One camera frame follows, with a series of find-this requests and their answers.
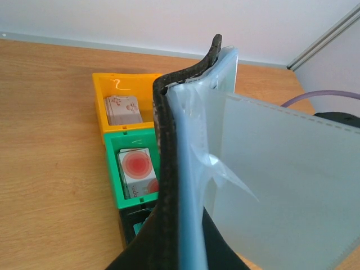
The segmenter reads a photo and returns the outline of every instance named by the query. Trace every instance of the orange plastic container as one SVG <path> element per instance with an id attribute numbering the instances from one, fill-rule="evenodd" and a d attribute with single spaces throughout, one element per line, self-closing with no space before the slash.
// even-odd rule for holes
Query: orange plastic container
<path id="1" fill-rule="evenodd" d="M 154 127 L 152 116 L 152 84 L 162 74 L 115 74 L 94 73 L 95 107 L 102 143 L 104 134 L 117 131 L 133 131 Z M 111 95 L 136 96 L 143 123 L 109 125 L 104 98 Z"/>

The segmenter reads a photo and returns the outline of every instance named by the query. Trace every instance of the wooden table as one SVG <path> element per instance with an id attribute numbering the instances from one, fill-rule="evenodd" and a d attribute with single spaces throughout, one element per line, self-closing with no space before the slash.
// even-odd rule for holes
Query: wooden table
<path id="1" fill-rule="evenodd" d="M 104 269 L 122 251 L 91 75 L 194 63 L 0 40 L 0 269 Z M 239 65 L 236 92 L 279 105 L 303 90 L 292 71 Z"/>

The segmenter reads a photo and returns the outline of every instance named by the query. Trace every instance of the cable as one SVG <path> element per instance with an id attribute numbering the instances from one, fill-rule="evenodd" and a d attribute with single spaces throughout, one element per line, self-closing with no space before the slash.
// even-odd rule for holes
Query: cable
<path id="1" fill-rule="evenodd" d="M 290 105 L 305 98 L 317 97 L 317 96 L 340 96 L 340 97 L 350 97 L 350 98 L 355 98 L 356 100 L 360 100 L 360 94 L 356 94 L 353 92 L 337 91 L 337 90 L 319 90 L 319 91 L 308 92 L 305 94 L 301 94 L 300 96 L 294 97 L 291 100 L 286 101 L 283 105 L 281 105 L 281 107 L 289 107 Z"/>

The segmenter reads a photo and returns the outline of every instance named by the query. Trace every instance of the green plastic container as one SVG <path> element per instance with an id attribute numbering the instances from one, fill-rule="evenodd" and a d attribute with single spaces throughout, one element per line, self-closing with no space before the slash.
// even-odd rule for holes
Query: green plastic container
<path id="1" fill-rule="evenodd" d="M 120 149 L 128 148 L 148 148 L 150 158 L 157 179 L 159 179 L 160 156 L 156 142 L 155 130 L 142 129 L 127 132 L 111 132 L 104 134 L 106 162 L 109 171 L 112 194 L 118 209 L 124 209 L 143 203 L 149 203 L 158 199 L 158 193 L 151 193 L 138 198 L 125 199 L 123 192 L 123 183 L 121 180 L 120 166 L 118 162 L 118 153 Z"/>

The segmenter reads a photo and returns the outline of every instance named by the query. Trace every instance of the wall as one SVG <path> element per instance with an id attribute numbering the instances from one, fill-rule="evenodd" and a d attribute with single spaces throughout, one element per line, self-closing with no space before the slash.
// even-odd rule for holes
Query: wall
<path id="1" fill-rule="evenodd" d="M 360 93 L 360 20 L 295 71 L 304 90 Z M 360 117 L 360 101 L 345 97 L 312 97 L 318 112 L 342 111 Z"/>
<path id="2" fill-rule="evenodd" d="M 215 33 L 240 59 L 286 65 L 358 0 L 2 0 L 0 30 L 204 55 Z"/>

